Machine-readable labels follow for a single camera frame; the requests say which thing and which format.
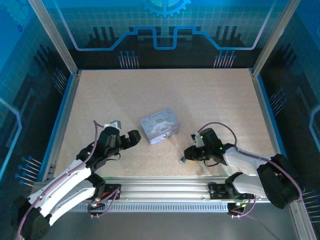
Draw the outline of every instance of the tin box lid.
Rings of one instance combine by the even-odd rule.
[[[149,139],[157,138],[180,127],[176,115],[169,107],[141,119],[140,123]]]

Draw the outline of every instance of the glass panel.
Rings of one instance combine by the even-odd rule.
[[[44,3],[80,69],[251,68],[287,0]]]
[[[13,239],[9,205],[38,177],[70,73],[27,0],[0,6],[0,239]]]
[[[320,192],[319,16],[320,1],[301,0],[261,71],[288,159],[306,192],[316,189],[317,195]],[[313,200],[306,201],[310,202],[309,207],[316,203]],[[319,215],[319,208],[311,209],[315,212],[312,216]]]

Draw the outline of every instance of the ventilation grille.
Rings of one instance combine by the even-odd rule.
[[[105,209],[106,205],[92,212],[100,213]],[[87,211],[87,205],[84,203],[70,210],[74,213]],[[226,213],[228,204],[222,202],[115,202],[109,211],[113,213]]]

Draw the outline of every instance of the gear logo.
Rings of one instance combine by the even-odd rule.
[[[191,0],[143,0],[142,4],[150,14],[166,18],[169,15],[173,17],[174,14],[180,14],[180,10],[185,10],[186,5],[190,3]]]
[[[30,11],[28,0],[0,0],[0,6],[5,7],[19,25],[23,25],[28,18]]]

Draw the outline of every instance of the metal tin box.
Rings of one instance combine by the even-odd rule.
[[[176,115],[170,108],[147,116],[140,123],[151,145],[177,134],[180,128]]]

